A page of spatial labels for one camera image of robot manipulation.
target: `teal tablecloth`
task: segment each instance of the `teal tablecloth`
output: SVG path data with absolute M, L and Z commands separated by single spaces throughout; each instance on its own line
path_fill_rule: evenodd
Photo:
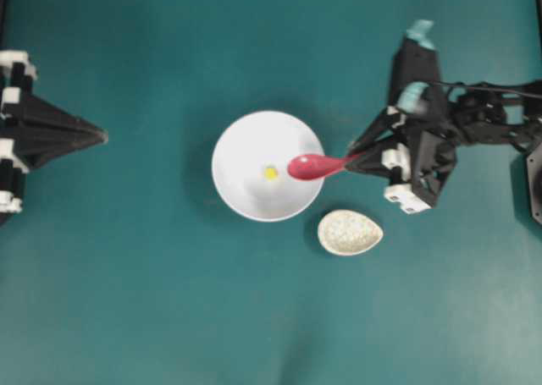
M 415 217 L 342 174 L 254 223 L 211 181 L 219 134 L 259 109 L 342 155 L 419 18 L 446 80 L 542 76 L 534 0 L 10 0 L 36 94 L 110 142 L 33 173 L 0 230 L 0 383 L 540 384 L 542 227 L 512 148 L 461 149 Z M 328 256 L 315 226 L 338 207 L 383 242 Z

